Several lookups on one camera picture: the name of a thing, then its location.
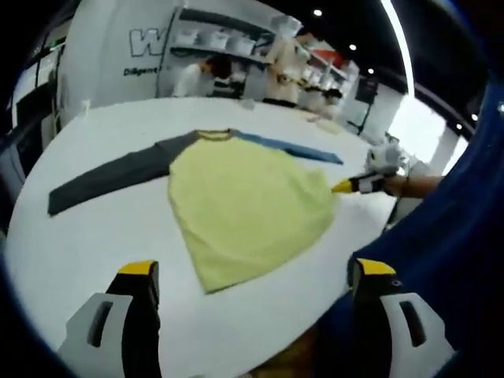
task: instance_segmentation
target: white table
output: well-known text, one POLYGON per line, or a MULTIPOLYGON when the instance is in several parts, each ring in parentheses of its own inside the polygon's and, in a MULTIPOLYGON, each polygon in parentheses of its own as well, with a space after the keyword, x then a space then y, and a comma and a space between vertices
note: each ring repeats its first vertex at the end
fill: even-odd
POLYGON ((53 219, 55 187, 130 151, 198 129, 236 128, 334 151, 345 165, 305 161, 329 182, 361 171, 368 145, 331 135, 308 113, 207 98, 167 98, 90 110, 68 124, 31 171, 10 223, 5 253, 20 304, 52 350, 67 320, 132 261, 160 265, 159 356, 164 376, 231 378, 299 337, 344 292, 347 259, 377 238, 394 205, 383 194, 342 196, 334 223, 293 261, 256 280, 205 295, 161 178, 85 202, 53 219))

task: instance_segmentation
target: black ceiling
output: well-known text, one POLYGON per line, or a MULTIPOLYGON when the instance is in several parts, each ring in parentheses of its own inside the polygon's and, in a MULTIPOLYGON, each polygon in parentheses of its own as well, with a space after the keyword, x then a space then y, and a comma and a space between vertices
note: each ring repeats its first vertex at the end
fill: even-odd
MULTIPOLYGON (((280 0, 262 1, 302 22, 321 23, 327 42, 362 69, 404 76, 397 39, 380 0, 313 0, 288 6, 280 0), (321 9, 322 17, 314 17, 314 9, 321 9), (350 51, 350 44, 357 50, 350 51)), ((468 103, 487 82, 487 66, 470 33, 454 21, 446 7, 439 6, 446 1, 392 3, 406 35, 415 82, 469 117, 468 103)))

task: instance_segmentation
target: raglan shirt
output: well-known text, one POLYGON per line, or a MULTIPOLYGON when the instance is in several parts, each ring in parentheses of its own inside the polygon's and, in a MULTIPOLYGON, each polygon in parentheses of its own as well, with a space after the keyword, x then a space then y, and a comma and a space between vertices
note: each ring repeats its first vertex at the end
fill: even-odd
MULTIPOLYGON (((343 163, 335 154, 309 147, 262 138, 258 135, 236 130, 227 130, 225 132, 229 133, 231 137, 245 139, 276 150, 284 150, 291 156, 336 164, 343 163)), ((200 140, 202 133, 222 133, 222 131, 194 131, 173 139, 157 142, 150 148, 126 154, 61 185, 49 194, 47 210, 49 215, 56 215, 80 203, 126 187, 168 176, 170 165, 186 148, 200 140)))

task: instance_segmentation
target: person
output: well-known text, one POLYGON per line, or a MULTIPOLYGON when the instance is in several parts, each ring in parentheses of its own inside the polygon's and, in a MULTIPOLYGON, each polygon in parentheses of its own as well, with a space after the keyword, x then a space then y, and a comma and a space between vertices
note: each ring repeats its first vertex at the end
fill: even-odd
POLYGON ((214 55, 205 61, 188 65, 180 73, 173 90, 173 97, 205 95, 206 83, 214 78, 227 79, 232 73, 232 61, 228 55, 214 55))
POLYGON ((314 98, 307 106, 307 109, 327 120, 332 120, 336 115, 336 105, 343 97, 337 89, 329 89, 322 92, 322 96, 314 98))
POLYGON ((296 37, 278 36, 266 56, 268 81, 264 102, 294 108, 299 100, 302 73, 321 36, 314 28, 303 27, 296 37))
POLYGON ((443 179, 442 176, 392 176, 384 179, 384 190, 395 197, 425 198, 443 179))

